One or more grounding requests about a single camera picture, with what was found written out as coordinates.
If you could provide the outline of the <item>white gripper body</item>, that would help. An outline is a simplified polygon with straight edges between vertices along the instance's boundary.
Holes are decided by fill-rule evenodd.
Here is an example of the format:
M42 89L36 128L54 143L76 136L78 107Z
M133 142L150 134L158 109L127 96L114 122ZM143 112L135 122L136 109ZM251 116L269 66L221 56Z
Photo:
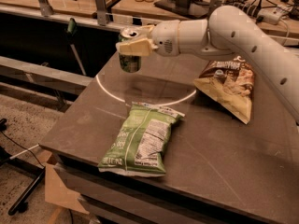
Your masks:
M178 26L179 20L162 21L151 32L151 39L156 46L155 51L164 56L178 56Z

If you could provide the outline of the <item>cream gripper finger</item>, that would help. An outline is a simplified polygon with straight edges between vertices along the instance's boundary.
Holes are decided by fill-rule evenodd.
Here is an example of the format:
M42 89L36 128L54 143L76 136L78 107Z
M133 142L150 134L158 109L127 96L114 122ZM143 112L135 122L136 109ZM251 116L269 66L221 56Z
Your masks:
M150 24L150 25L145 25L145 26L139 26L137 28L137 31L140 34L149 35L154 28L155 28L155 25L154 24Z
M148 38L126 40L116 44L118 53L126 56L150 56L157 48Z

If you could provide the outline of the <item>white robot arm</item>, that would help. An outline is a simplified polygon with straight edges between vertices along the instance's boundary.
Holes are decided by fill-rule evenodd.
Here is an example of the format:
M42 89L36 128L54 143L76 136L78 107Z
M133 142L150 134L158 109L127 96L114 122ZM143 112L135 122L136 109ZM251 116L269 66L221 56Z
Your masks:
M116 44L119 54L162 56L192 54L209 61L240 55L264 78L299 121L299 58L265 34L242 10L217 7L203 20L162 21L142 26L136 36Z

